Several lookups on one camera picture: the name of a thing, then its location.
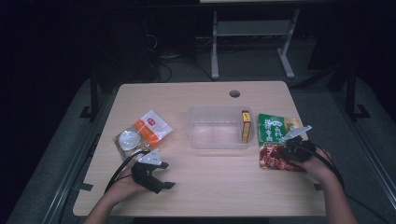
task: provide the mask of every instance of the person's hand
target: person's hand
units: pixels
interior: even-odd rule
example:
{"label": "person's hand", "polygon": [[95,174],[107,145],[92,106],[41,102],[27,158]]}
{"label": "person's hand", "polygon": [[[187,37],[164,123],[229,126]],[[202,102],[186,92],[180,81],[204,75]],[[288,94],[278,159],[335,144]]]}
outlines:
{"label": "person's hand", "polygon": [[134,182],[131,167],[127,167],[119,174],[118,181],[111,186],[103,197],[108,203],[116,205],[137,192],[145,190],[147,189]]}
{"label": "person's hand", "polygon": [[[332,163],[330,160],[331,155],[329,152],[325,152],[320,148],[317,148],[316,152],[319,154],[319,156],[323,157],[329,163]],[[303,167],[308,172],[308,174],[311,175],[312,178],[316,179],[319,183],[321,183],[327,177],[334,175],[332,171],[326,166],[326,164],[320,161],[315,156],[312,156],[308,161],[305,162],[293,161],[293,163]]]}

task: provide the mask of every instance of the metal rack leg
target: metal rack leg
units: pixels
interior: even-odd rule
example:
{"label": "metal rack leg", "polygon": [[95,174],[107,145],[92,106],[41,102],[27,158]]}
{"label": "metal rack leg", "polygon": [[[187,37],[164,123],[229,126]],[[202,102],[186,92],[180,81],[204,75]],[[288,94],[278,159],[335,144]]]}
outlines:
{"label": "metal rack leg", "polygon": [[91,73],[90,78],[91,84],[91,113],[88,111],[90,110],[89,106],[85,106],[82,110],[81,114],[79,115],[80,118],[89,118],[90,122],[94,121],[96,115],[99,110],[99,103],[98,103],[98,83],[96,81],[95,71]]}
{"label": "metal rack leg", "polygon": [[291,41],[291,38],[293,36],[294,28],[297,23],[298,15],[300,14],[300,9],[297,8],[294,11],[293,17],[291,18],[290,25],[288,28],[288,33],[286,34],[286,41],[285,44],[281,49],[277,49],[277,53],[279,55],[280,61],[283,64],[283,68],[285,69],[286,76],[290,79],[294,78],[294,73],[293,70],[291,69],[288,57],[286,56],[286,53],[288,52],[289,44]]}
{"label": "metal rack leg", "polygon": [[213,14],[213,47],[212,47],[212,79],[219,79],[219,65],[218,65],[218,12]]}
{"label": "metal rack leg", "polygon": [[357,105],[361,112],[355,112],[355,90],[356,74],[354,66],[351,65],[346,83],[346,112],[353,121],[356,121],[357,119],[368,119],[371,116],[364,105]]}

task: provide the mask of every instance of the black cable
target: black cable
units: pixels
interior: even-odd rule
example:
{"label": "black cable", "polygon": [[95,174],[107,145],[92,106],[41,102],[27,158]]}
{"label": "black cable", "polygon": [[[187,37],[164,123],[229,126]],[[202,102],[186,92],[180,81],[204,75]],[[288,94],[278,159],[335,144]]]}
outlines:
{"label": "black cable", "polygon": [[209,49],[209,48],[213,47],[213,45],[211,45],[211,43],[213,42],[212,37],[208,37],[207,39],[209,39],[209,40],[206,41],[204,44],[197,43],[196,52],[200,52],[200,51],[202,52],[204,49]]}
{"label": "black cable", "polygon": [[344,186],[344,179],[341,176],[340,172],[338,171],[338,169],[331,163],[329,163],[326,159],[324,159],[323,157],[321,157],[317,152],[311,151],[307,148],[301,147],[299,145],[296,144],[292,144],[294,147],[300,148],[310,154],[312,154],[313,156],[315,156],[316,158],[318,158],[318,160],[322,161],[337,177],[338,181],[340,182],[341,186],[343,187],[343,189],[345,189]]}
{"label": "black cable", "polygon": [[213,81],[212,76],[210,76],[210,75],[206,72],[206,70],[205,70],[202,66],[200,66],[199,64],[197,64],[197,63],[192,63],[192,62],[167,62],[167,63],[190,63],[190,64],[195,65],[196,67],[200,68],[200,69],[210,78],[210,80]]}
{"label": "black cable", "polygon": [[373,213],[376,217],[378,217],[379,219],[381,219],[384,223],[390,224],[390,222],[388,222],[386,219],[384,219],[381,215],[379,215],[376,211],[374,211],[372,208],[370,208],[369,206],[367,206],[366,204],[360,202],[359,200],[357,200],[356,198],[354,198],[353,196],[346,194],[346,196],[351,199],[352,201],[354,201],[355,203],[358,203],[359,205],[361,205],[362,207],[364,207],[365,209],[367,209],[369,212]]}
{"label": "black cable", "polygon": [[[164,81],[163,81],[163,78],[162,78],[162,76],[161,76],[160,71],[158,70],[158,66],[165,67],[165,68],[168,69],[168,71],[169,71],[169,76],[168,76],[168,78],[167,78],[166,80],[164,80]],[[158,82],[161,82],[161,83],[166,83],[166,82],[168,82],[168,81],[171,79],[172,75],[173,75],[172,69],[171,69],[170,67],[166,66],[166,65],[163,64],[163,63],[159,63],[158,66],[156,66],[156,68],[157,68],[157,73],[158,73]]]}
{"label": "black cable", "polygon": [[243,44],[244,43],[242,41],[235,38],[224,38],[222,41],[218,41],[218,52],[223,54],[234,54],[240,51],[247,50],[249,47],[249,43],[247,43],[247,46],[244,46]]}
{"label": "black cable", "polygon": [[119,181],[119,180],[121,180],[121,179],[123,179],[123,178],[126,178],[126,177],[128,177],[128,176],[132,176],[132,175],[125,175],[125,176],[123,176],[123,177],[120,177],[120,178],[116,179],[116,182]]}
{"label": "black cable", "polygon": [[312,144],[313,144],[315,147],[317,147],[317,148],[319,148],[320,150],[322,150],[322,152],[324,152],[324,154],[326,155],[326,158],[329,159],[329,161],[332,163],[332,165],[336,168],[335,163],[332,161],[332,158],[330,158],[330,156],[327,155],[327,152],[326,152],[322,147],[320,147],[319,145],[317,145],[317,144],[315,144],[315,143],[312,143]]}
{"label": "black cable", "polygon": [[147,154],[148,152],[138,149],[136,152],[134,152],[134,154],[132,154],[131,156],[126,158],[125,161],[122,163],[122,165],[119,167],[119,169],[117,169],[116,173],[114,173],[114,175],[108,181],[107,187],[105,189],[105,193],[111,188],[111,186],[113,186],[114,183],[116,183],[116,181],[118,180],[117,178],[119,177],[119,174],[121,173],[123,168],[125,168],[125,166],[128,164],[128,162],[131,161],[131,159],[133,157],[137,156],[140,153]]}

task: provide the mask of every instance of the gray floor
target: gray floor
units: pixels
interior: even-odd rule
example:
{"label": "gray floor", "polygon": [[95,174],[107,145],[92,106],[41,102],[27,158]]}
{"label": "gray floor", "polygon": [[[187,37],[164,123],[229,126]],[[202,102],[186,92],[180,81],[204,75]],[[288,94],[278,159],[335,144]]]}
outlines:
{"label": "gray floor", "polygon": [[[290,44],[288,56],[296,75],[294,80],[285,77],[277,58],[277,46],[277,42],[267,41],[259,48],[220,53],[218,81],[283,80],[293,85],[312,76],[313,72],[306,67],[314,40]],[[207,74],[210,72],[209,52],[198,53],[194,61],[182,57],[166,65],[173,73],[169,82],[211,81]],[[161,67],[160,71],[166,79],[169,70]],[[325,88],[328,80],[325,77],[304,90],[290,90],[304,124],[314,127],[308,136],[332,153],[345,179],[347,194],[371,207],[389,223],[396,223],[392,199],[396,176],[394,122],[377,102],[370,87],[359,79],[356,103],[364,105],[372,117],[351,122],[343,108],[345,91],[328,92]],[[91,144],[103,130],[116,94],[117,89],[112,94],[100,94],[100,114],[90,122],[78,117],[83,107],[90,105],[89,80],[81,86],[8,223],[82,223],[83,217],[73,215],[73,204],[90,163]],[[383,223],[363,206],[350,203],[360,223]],[[326,223],[326,218],[270,217],[269,221],[271,224],[309,224]],[[132,218],[125,217],[112,217],[108,221],[133,222]]]}

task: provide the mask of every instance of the wrapper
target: wrapper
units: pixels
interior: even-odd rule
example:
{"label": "wrapper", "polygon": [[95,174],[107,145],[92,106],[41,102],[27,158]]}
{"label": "wrapper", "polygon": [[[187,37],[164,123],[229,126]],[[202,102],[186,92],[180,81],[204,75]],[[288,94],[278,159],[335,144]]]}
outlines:
{"label": "wrapper", "polygon": [[158,114],[150,110],[132,126],[114,137],[118,151],[124,157],[136,150],[151,150],[173,129]]}
{"label": "wrapper", "polygon": [[278,153],[278,150],[285,144],[282,137],[289,132],[291,127],[299,128],[302,127],[302,124],[298,119],[259,114],[258,136],[261,168],[297,172],[304,171],[302,167],[294,165]]}

